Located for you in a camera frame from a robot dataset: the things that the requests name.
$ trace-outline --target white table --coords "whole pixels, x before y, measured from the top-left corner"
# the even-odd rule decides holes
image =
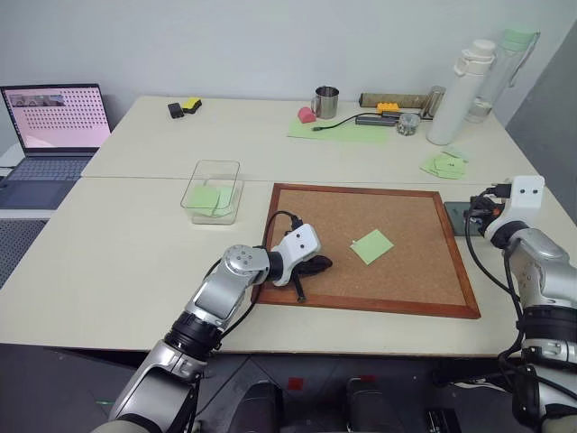
[[[166,105],[176,100],[138,99],[88,164],[0,290],[0,342],[149,349],[226,247],[261,240],[273,181],[439,190],[459,201],[536,173],[492,116],[454,144],[471,160],[465,178],[441,180],[418,168],[441,151],[425,139],[428,124],[413,137],[389,129],[386,143],[300,140],[286,133],[303,102],[203,99],[197,114],[173,120]],[[337,117],[360,111],[342,103]],[[233,226],[192,225],[179,207],[201,159],[241,163],[248,181]],[[549,191],[543,208],[537,226],[577,257],[577,229]],[[474,243],[503,279],[499,252]],[[224,350],[495,355],[514,338],[513,308],[458,245],[478,320],[260,305]]]
[[[190,223],[179,207],[186,186],[186,180],[80,180],[0,290],[0,342],[149,349],[226,247],[261,240],[272,182],[246,182],[232,226]],[[480,190],[458,184],[356,186],[438,189],[443,200],[467,199]],[[577,257],[577,228],[549,191],[543,210],[536,226]],[[474,243],[503,280],[499,251],[480,238]],[[464,240],[457,244],[480,319],[259,305],[226,338],[224,350],[495,355],[515,337],[513,308],[477,270]]]
[[[245,180],[447,183],[419,169],[442,150],[426,140],[427,122],[411,137],[387,128],[385,143],[303,140],[287,132],[306,102],[203,99],[196,114],[170,118],[167,104],[184,100],[140,97],[83,176],[189,179],[198,160],[233,160]],[[373,110],[342,102],[334,120],[363,111]],[[471,163],[453,183],[536,174],[493,115],[483,124],[466,123],[454,146]]]

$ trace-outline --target black cable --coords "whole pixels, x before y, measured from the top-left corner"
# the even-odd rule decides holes
[[[267,221],[267,225],[264,228],[264,235],[262,237],[262,244],[261,244],[262,248],[266,248],[267,238],[269,237],[270,227],[272,226],[272,222],[274,221],[274,218],[276,218],[279,215],[286,215],[286,216],[290,217],[291,223],[293,225],[293,229],[296,228],[295,226],[302,224],[302,221],[295,214],[288,212],[287,210],[277,210],[274,214],[272,214],[270,216],[269,221]],[[238,318],[238,320],[236,320],[231,326],[229,326],[229,328],[227,328],[225,330],[225,332],[220,337],[221,340],[223,338],[225,338],[226,336],[228,336],[231,332],[233,332],[243,322],[243,320],[245,320],[247,318],[247,316],[249,314],[251,314],[252,309],[254,309],[254,306],[258,302],[259,297],[261,295],[261,287],[262,287],[262,285],[257,287],[256,293],[254,294],[254,296],[251,299],[251,305],[249,306],[249,308],[247,308],[246,311],[244,311],[243,315],[240,316]]]
[[[577,393],[565,388],[564,386],[560,385],[559,383],[550,381],[549,379],[546,379],[545,377],[533,375],[530,372],[528,372],[527,370],[525,370],[522,366],[521,367],[516,367],[515,365],[511,365],[511,366],[513,367],[513,370],[515,372],[523,374],[524,376],[530,377],[531,379],[534,379],[534,380],[536,380],[536,381],[538,381],[544,385],[550,386],[554,390],[557,390],[560,393],[565,394],[567,397],[570,397],[570,398],[574,399],[575,401],[577,401]]]
[[[267,221],[267,225],[264,228],[264,235],[262,237],[262,243],[261,243],[262,248],[266,248],[267,238],[269,237],[270,226],[272,226],[272,222],[274,221],[274,218],[276,218],[279,215],[286,215],[286,216],[290,217],[290,221],[292,223],[295,223],[296,221],[298,221],[298,216],[296,216],[292,212],[288,212],[287,210],[277,210],[274,214],[272,214],[270,216],[269,221]]]
[[[216,269],[216,266],[218,266],[218,264],[220,263],[221,259],[218,259],[215,264],[213,264],[210,269],[208,270],[208,272],[205,274],[205,278],[210,275],[211,273],[213,273],[213,271]]]
[[[471,257],[473,259],[473,261],[475,262],[475,264],[477,265],[477,267],[479,267],[479,269],[481,269],[481,271],[487,275],[489,277],[489,279],[491,281],[493,281],[495,284],[497,284],[500,288],[502,288],[506,293],[509,293],[509,287],[507,287],[505,284],[503,284],[501,281],[497,280],[497,278],[495,278],[493,276],[492,273],[490,273],[487,268],[485,268],[485,266],[483,266],[483,264],[481,263],[481,260],[479,260],[479,257],[477,256],[477,254],[475,253],[475,250],[472,246],[472,241],[471,241],[471,215],[472,215],[472,211],[475,209],[477,203],[479,203],[479,201],[481,201],[481,199],[483,198],[483,196],[485,196],[486,194],[489,193],[489,189],[485,189],[481,194],[479,194],[475,200],[473,200],[473,202],[471,203],[471,206],[469,207],[469,210],[467,211],[467,216],[465,218],[465,241],[467,243],[467,248],[469,249],[469,253],[471,254]],[[519,300],[519,296],[517,294],[515,294],[515,292],[513,291],[513,295],[515,296],[517,300]]]
[[[248,356],[244,359],[244,361],[242,361],[241,364],[240,364],[238,367],[236,367],[236,369],[235,369],[235,370],[233,371],[233,373],[228,377],[228,379],[226,379],[226,381],[224,381],[224,383],[223,383],[222,385],[220,385],[220,387],[216,390],[216,392],[213,394],[213,396],[206,402],[206,404],[203,406],[203,408],[197,412],[197,414],[195,415],[195,417],[199,416],[202,412],[204,412],[204,411],[206,410],[206,408],[210,405],[210,403],[212,403],[213,400],[216,398],[216,396],[218,395],[218,393],[219,393],[220,391],[222,391],[223,388],[233,379],[234,375],[237,374],[237,373],[241,370],[241,368],[243,368],[244,365],[249,362],[249,359],[251,359],[251,356],[250,356],[250,355],[248,355]]]
[[[340,126],[341,124],[344,124],[345,122],[348,122],[349,120],[354,119],[355,117],[358,117],[360,115],[380,115],[379,113],[359,113],[358,115],[352,115],[351,117],[347,117],[346,119],[344,119],[343,121],[339,122],[338,124],[332,124],[330,126],[313,126],[311,128],[312,131],[323,131],[324,129],[333,129],[336,128],[337,126]]]
[[[237,321],[235,321],[231,326],[229,326],[229,327],[225,330],[225,332],[224,332],[224,333],[221,335],[221,337],[220,337],[221,340],[222,340],[223,338],[225,338],[226,336],[228,336],[231,332],[233,332],[233,331],[236,329],[236,327],[238,327],[238,326],[243,322],[243,320],[245,320],[246,317],[247,317],[249,314],[251,314],[252,309],[254,309],[254,306],[256,305],[256,303],[257,303],[257,301],[259,300],[259,297],[260,297],[260,295],[261,295],[261,287],[262,287],[262,286],[257,287],[256,293],[254,294],[254,297],[253,297],[252,300],[251,300],[251,305],[249,305],[249,308],[247,308],[246,311],[243,312],[243,315],[240,316]]]
[[[517,314],[518,332],[517,332],[517,338],[515,339],[515,342],[511,345],[511,347],[507,350],[504,350],[503,352],[501,352],[500,354],[497,355],[497,362],[499,365],[499,370],[503,374],[505,381],[507,382],[507,384],[509,385],[511,390],[514,391],[515,387],[513,386],[513,383],[511,382],[511,380],[508,378],[505,367],[507,367],[509,370],[511,370],[512,364],[508,362],[508,358],[511,355],[513,355],[515,352],[518,352],[519,350],[521,350],[521,347],[522,347],[521,344],[523,343],[523,336],[525,335],[525,332],[523,331],[523,326],[522,326],[523,310],[521,309],[521,306],[519,305],[519,300],[514,296],[515,287],[513,285],[513,277],[511,275],[511,265],[509,262],[509,257],[510,257],[511,251],[512,251],[511,248],[509,248],[508,250],[505,251],[505,255],[503,256],[503,264],[505,265],[505,276],[507,278],[508,294],[511,297],[511,300],[513,301],[513,306],[515,307],[515,313]]]

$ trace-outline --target sticky note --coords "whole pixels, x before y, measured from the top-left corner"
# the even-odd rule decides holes
[[[453,146],[445,146],[443,149],[443,153],[451,155],[455,158],[461,158],[465,162],[469,162],[469,158],[467,157],[467,155],[463,151],[460,151],[459,149],[456,149]]]
[[[287,136],[294,138],[307,138],[310,140],[328,140],[335,142],[358,142],[384,144],[387,141],[387,129],[384,126],[373,124],[356,124],[353,120],[332,129],[313,131],[314,126],[331,126],[338,124],[339,119],[318,120],[313,124],[302,124],[295,119],[290,124]]]
[[[195,212],[210,217],[218,204],[219,197],[220,191],[218,189],[198,185],[190,191],[187,207],[193,207]]]
[[[195,106],[195,103],[199,100],[200,100],[199,97],[192,97],[187,102],[185,102],[184,104],[180,104],[180,106],[182,108],[186,108],[187,110],[191,110],[192,107]]]
[[[466,166],[463,159],[442,154],[428,158],[421,165],[421,170],[437,178],[460,179],[465,174]]]
[[[393,246],[393,243],[380,230],[373,230],[358,241],[353,241],[351,248],[365,264],[371,264]]]
[[[452,156],[435,158],[435,168],[439,171],[450,171],[451,173],[465,173],[465,161]]]
[[[213,211],[213,217],[223,217],[230,214],[233,210],[231,201],[233,200],[233,189],[230,187],[218,187],[220,195],[218,196],[218,203]]]

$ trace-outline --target wooden block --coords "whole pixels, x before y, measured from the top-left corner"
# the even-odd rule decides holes
[[[399,108],[422,108],[428,95],[403,95],[399,93],[361,93],[360,106],[377,106],[379,102],[396,102]]]

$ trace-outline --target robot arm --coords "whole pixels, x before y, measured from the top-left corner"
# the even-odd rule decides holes
[[[473,198],[478,207],[472,212],[517,280],[523,313],[517,327],[524,338],[517,348],[523,364],[515,371],[513,412],[528,427],[545,419],[542,431],[564,432],[570,431],[563,429],[568,421],[577,425],[577,399],[560,390],[577,392],[577,269],[563,248],[528,226],[544,187],[539,176],[517,176],[487,190],[502,204]]]
[[[293,268],[320,251],[315,229],[300,225],[279,245],[228,248],[170,332],[152,348],[126,384],[110,421],[93,433],[182,432],[194,420],[200,377],[209,354],[241,305],[246,289],[266,280],[289,282]]]

